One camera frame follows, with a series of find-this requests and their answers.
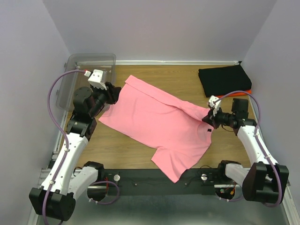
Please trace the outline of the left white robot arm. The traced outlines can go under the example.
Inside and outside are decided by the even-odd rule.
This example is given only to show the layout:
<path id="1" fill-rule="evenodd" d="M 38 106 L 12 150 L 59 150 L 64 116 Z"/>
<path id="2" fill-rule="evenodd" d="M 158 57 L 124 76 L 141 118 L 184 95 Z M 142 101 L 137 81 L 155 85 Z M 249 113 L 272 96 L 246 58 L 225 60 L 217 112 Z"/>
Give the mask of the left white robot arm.
<path id="1" fill-rule="evenodd" d="M 88 186 L 113 182 L 105 176 L 104 166 L 87 162 L 74 175 L 76 163 L 89 143 L 97 126 L 96 116 L 106 105 L 117 103 L 121 87 L 105 82 L 105 87 L 80 87 L 74 92 L 72 116 L 63 132 L 64 143 L 46 179 L 39 188 L 32 188 L 30 202 L 47 225 L 48 218 L 68 221 L 75 209 L 76 200 Z"/>

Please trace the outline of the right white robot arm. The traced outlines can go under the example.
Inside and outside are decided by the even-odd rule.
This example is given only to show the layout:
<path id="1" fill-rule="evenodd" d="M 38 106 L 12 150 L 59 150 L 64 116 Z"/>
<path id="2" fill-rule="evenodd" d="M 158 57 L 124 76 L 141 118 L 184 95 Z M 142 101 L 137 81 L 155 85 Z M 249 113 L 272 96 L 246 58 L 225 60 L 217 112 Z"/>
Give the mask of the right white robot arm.
<path id="1" fill-rule="evenodd" d="M 235 181 L 247 201 L 278 206 L 284 198 L 289 170 L 270 154 L 256 121 L 248 117 L 248 100 L 234 98 L 231 113 L 222 111 L 221 100 L 216 96 L 209 98 L 208 106 L 210 110 L 202 121 L 215 129 L 219 126 L 232 128 L 251 163 L 250 169 L 246 169 L 237 162 L 221 161 L 215 173 L 217 181 L 222 184 Z"/>

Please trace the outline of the pink t shirt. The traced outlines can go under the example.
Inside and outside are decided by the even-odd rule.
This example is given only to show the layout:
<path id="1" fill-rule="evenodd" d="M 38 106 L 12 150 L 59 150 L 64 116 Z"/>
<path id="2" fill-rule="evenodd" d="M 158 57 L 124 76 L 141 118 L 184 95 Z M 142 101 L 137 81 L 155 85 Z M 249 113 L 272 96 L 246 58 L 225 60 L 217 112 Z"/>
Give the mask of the pink t shirt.
<path id="1" fill-rule="evenodd" d="M 99 121 L 156 149 L 152 162 L 176 183 L 211 145 L 213 127 L 202 121 L 208 112 L 131 75 Z"/>

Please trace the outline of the clear plastic bin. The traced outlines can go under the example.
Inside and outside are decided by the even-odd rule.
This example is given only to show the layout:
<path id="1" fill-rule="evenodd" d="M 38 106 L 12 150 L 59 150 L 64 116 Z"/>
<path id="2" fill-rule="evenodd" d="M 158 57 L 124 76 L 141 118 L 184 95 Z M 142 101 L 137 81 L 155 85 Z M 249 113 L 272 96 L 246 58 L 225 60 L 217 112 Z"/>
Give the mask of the clear plastic bin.
<path id="1" fill-rule="evenodd" d="M 102 70 L 106 75 L 105 80 L 111 84 L 116 82 L 116 55 L 113 53 L 79 53 L 73 54 L 68 58 L 65 64 L 65 71 L 70 70 Z M 56 106 L 59 109 L 71 112 L 73 107 L 74 91 L 81 87 L 89 87 L 87 77 L 80 78 L 81 73 L 71 73 L 62 78 L 58 90 Z"/>

